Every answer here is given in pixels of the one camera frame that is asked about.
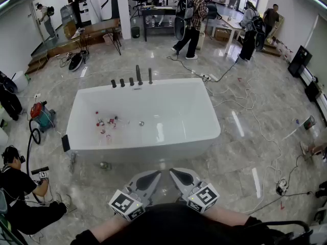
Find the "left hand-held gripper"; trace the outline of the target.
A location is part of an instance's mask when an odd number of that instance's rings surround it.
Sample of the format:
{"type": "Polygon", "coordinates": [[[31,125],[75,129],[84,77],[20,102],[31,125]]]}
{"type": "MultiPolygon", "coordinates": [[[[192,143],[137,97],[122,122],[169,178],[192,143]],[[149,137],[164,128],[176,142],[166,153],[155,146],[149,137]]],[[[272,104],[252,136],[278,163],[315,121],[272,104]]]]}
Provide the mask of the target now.
{"type": "Polygon", "coordinates": [[[150,197],[161,178],[161,171],[149,170],[135,175],[123,190],[117,190],[109,202],[115,214],[127,221],[134,221],[146,212],[150,197]]]}

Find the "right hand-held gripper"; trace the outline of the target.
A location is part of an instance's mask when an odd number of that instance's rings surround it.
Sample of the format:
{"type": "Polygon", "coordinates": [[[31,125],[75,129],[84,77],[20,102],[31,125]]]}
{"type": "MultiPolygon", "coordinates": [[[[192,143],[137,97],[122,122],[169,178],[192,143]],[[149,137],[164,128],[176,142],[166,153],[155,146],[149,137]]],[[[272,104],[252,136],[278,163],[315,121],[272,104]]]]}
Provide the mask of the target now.
{"type": "Polygon", "coordinates": [[[200,181],[191,169],[171,168],[169,172],[186,205],[198,213],[207,211],[220,197],[211,183],[200,181]]]}

